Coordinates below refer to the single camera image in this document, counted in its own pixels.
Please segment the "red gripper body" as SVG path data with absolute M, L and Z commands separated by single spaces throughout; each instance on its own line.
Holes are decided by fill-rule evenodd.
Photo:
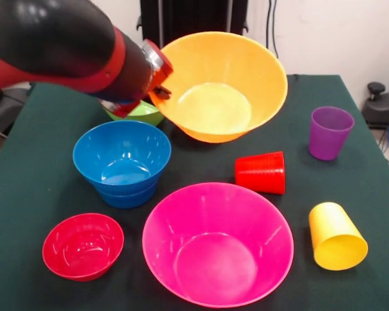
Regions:
M 145 97 L 153 95 L 156 86 L 161 86 L 173 72 L 170 61 L 164 55 L 157 55 L 147 58 L 145 61 L 147 69 L 140 70 L 135 63 L 127 66 L 127 70 L 121 73 L 115 83 L 111 86 L 113 95 L 109 100 L 100 100 L 102 107 L 114 118 L 123 119 L 129 116 Z

